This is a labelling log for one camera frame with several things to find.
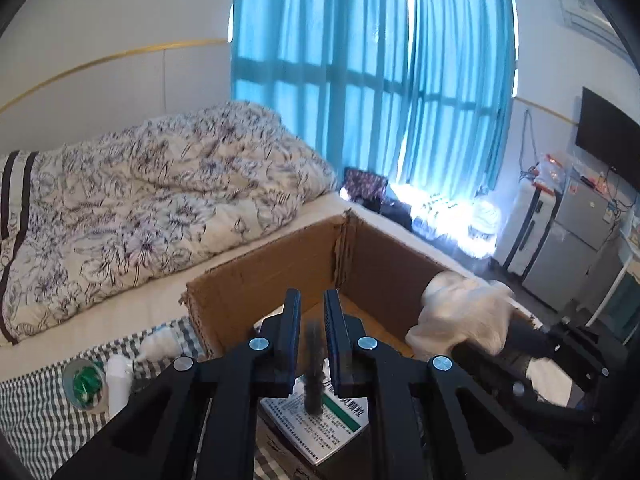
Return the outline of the blue curtain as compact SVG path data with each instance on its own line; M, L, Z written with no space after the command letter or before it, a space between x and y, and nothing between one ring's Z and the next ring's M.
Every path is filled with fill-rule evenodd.
M493 190L518 60L514 0L232 0L231 92L336 170L450 200Z

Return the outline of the green white medicine box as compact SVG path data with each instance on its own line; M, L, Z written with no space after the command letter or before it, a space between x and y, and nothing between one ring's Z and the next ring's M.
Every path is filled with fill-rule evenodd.
M305 408L305 378L295 379L286 398L263 398L260 407L286 440L311 465L318 466L359 436L369 426L366 398L339 398L333 390L329 360L323 361L321 413Z

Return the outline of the brown cardboard box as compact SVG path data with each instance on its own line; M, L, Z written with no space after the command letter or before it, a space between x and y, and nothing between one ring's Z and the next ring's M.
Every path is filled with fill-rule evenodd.
M367 336L400 353L424 288L442 270L434 257L348 212L208 270L186 286L186 305L207 353L221 356L247 341L288 289L300 292L303 315L323 316L324 294L335 289Z

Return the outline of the floral white duvet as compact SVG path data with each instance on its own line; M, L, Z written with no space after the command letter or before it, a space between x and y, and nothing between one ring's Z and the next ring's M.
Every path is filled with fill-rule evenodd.
M331 192L267 107L230 101L1 159L1 341L258 240Z

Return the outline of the white lace cloth bundle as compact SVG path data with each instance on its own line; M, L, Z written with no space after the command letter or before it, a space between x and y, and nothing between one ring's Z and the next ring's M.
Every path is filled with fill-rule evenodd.
M440 272L425 287L418 322L406 333L405 342L421 361L450 356L465 341L496 356L506 343L513 298L501 282Z

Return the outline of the white garlic-shaped object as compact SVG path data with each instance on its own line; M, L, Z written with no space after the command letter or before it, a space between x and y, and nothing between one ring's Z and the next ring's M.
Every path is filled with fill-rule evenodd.
M136 361L160 362L181 355L182 348L176 333L171 327L164 326L141 341Z

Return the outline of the tape roll with green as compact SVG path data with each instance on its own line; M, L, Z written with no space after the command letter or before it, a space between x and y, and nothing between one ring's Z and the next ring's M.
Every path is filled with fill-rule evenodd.
M72 359L62 371L66 399L76 410L100 414L107 410L107 384L100 361Z

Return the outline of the grey mini fridge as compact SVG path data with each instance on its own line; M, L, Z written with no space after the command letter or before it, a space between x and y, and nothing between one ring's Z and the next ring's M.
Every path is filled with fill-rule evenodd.
M582 179L570 177L524 271L523 287L551 309L562 311L577 297L616 220L613 203Z

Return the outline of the black wall television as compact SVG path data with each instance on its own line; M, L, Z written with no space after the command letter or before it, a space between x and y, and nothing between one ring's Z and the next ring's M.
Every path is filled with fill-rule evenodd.
M597 93L582 88L575 144L639 189L639 125Z

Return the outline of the white plastic bottle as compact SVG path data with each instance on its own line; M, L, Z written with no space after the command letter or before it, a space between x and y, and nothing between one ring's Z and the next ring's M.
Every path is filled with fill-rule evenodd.
M105 364L107 405L110 418L114 418L127 404L134 382L132 361L126 356L114 354Z

